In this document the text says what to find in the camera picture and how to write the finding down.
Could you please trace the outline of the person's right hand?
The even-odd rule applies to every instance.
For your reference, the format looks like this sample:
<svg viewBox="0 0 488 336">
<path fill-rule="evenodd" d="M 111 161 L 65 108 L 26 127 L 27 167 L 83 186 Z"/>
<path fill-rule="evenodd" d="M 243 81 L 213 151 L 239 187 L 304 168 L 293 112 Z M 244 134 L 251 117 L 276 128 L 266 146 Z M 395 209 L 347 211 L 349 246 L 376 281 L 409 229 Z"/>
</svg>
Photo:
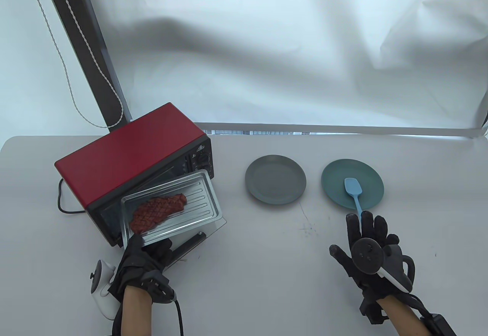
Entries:
<svg viewBox="0 0 488 336">
<path fill-rule="evenodd" d="M 413 259 L 403 254 L 399 237 L 389 233 L 382 216 L 368 211 L 360 218 L 348 214 L 346 228 L 350 254 L 335 244 L 329 253 L 359 287 L 365 303 L 385 312 L 404 307 L 399 298 L 413 290 L 416 269 Z"/>
</svg>

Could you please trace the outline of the person's left hand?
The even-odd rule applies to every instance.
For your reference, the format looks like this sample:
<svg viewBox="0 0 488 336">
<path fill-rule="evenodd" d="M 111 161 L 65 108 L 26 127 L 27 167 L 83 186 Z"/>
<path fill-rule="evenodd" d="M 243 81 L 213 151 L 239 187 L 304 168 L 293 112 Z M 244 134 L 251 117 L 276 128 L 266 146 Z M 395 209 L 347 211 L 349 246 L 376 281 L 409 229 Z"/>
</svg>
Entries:
<svg viewBox="0 0 488 336">
<path fill-rule="evenodd" d="M 127 286 L 143 289 L 141 279 L 143 275 L 158 270 L 160 273 L 172 261 L 172 241 L 169 238 L 147 246 L 143 237 L 134 234 L 127 242 L 117 272 L 109 288 L 110 294 L 120 303 L 123 301 Z"/>
</svg>

